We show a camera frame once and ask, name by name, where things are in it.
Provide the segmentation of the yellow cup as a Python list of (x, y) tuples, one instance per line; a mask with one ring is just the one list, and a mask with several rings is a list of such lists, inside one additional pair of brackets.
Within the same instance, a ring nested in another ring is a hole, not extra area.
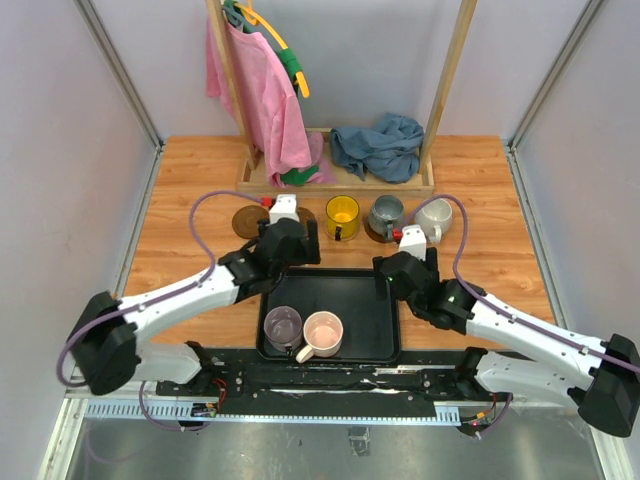
[(331, 198), (325, 207), (326, 229), (341, 237), (353, 235), (360, 228), (361, 209), (358, 202), (347, 195)]

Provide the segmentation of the white cup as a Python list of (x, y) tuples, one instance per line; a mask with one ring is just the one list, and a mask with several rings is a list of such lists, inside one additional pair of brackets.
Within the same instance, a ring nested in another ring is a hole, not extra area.
[(423, 206), (414, 216), (431, 244), (440, 244), (453, 219), (453, 209), (445, 199), (435, 199)]

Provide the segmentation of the grey mug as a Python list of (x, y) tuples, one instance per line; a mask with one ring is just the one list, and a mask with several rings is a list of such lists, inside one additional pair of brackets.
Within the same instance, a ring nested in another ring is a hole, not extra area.
[(393, 232), (405, 222), (405, 209), (402, 201), (393, 195), (382, 195), (372, 204), (367, 224), (371, 230), (388, 243), (393, 241)]

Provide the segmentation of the pink mug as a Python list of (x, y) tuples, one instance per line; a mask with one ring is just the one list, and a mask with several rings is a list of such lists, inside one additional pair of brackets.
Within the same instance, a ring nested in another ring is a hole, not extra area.
[(296, 354), (297, 363), (305, 363), (312, 357), (329, 358), (340, 349), (344, 327), (340, 318), (329, 311), (311, 314), (303, 326), (305, 345)]

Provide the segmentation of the purple cup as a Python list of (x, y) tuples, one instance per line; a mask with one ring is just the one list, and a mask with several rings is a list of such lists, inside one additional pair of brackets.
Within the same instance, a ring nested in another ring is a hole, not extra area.
[(276, 350), (292, 356), (302, 342), (302, 318), (294, 308), (278, 306), (267, 313), (263, 331)]

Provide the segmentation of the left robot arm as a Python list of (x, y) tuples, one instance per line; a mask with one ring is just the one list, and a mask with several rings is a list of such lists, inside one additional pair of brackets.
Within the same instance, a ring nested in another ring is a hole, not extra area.
[(83, 385), (102, 396), (130, 381), (171, 381), (190, 394), (207, 393), (214, 371), (194, 348), (147, 349), (144, 342), (202, 313), (271, 292), (294, 266), (320, 262), (318, 225), (282, 218), (212, 267), (166, 287), (114, 299), (90, 298), (63, 349), (83, 375)]

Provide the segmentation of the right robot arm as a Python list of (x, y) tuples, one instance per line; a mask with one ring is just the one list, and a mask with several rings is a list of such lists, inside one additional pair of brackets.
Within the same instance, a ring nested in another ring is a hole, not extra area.
[(437, 251), (376, 257), (379, 279), (411, 313), (437, 329), (498, 343), (507, 357), (469, 348), (453, 375), (455, 392), (474, 400), (488, 391), (573, 407), (590, 426), (631, 435), (639, 412), (639, 351), (619, 334), (578, 334), (521, 312), (482, 288), (439, 276)]

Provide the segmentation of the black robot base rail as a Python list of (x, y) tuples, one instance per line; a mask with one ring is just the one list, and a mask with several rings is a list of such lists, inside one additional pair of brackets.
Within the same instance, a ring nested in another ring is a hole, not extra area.
[(267, 360), (254, 349), (208, 349), (202, 373), (186, 384), (150, 381), (143, 391), (156, 419), (295, 423), (485, 424), (505, 393), (473, 384), (480, 350), (403, 351), (387, 365), (350, 360)]

